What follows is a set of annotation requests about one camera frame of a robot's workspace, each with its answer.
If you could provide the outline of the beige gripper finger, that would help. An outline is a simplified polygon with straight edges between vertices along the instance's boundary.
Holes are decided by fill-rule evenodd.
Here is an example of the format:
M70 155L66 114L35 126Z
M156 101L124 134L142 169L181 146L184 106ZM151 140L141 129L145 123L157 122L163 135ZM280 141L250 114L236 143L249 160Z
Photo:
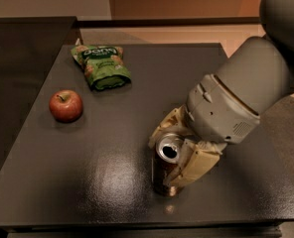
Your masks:
M174 108L166 117L160 122L158 127L154 130L149 138L148 147L153 149L157 141L167 133L174 133L179 136L190 136L194 132L187 125L186 122L186 106L182 105L179 108Z
M220 160L227 143L186 139L177 166L163 179L163 185L185 187L201 178Z

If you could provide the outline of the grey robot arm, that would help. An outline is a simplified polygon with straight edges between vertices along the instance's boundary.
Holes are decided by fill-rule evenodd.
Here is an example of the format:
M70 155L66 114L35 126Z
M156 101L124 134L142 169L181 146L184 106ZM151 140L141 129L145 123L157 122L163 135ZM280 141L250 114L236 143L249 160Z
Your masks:
M265 35L248 38L217 71L205 74L153 132L155 187L178 190L200 179L288 92L294 0L261 0L259 18Z

